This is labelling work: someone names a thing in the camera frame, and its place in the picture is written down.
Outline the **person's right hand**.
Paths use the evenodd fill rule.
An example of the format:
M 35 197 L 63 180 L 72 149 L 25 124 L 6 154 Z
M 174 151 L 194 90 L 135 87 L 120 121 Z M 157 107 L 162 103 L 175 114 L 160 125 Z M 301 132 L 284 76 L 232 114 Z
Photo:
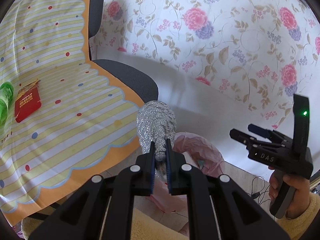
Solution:
M 310 181 L 291 174 L 284 174 L 283 182 L 296 189 L 295 195 L 286 210 L 286 217 L 295 219 L 301 216 L 310 205 Z M 279 181 L 273 172 L 269 179 L 269 197 L 272 201 L 278 196 Z

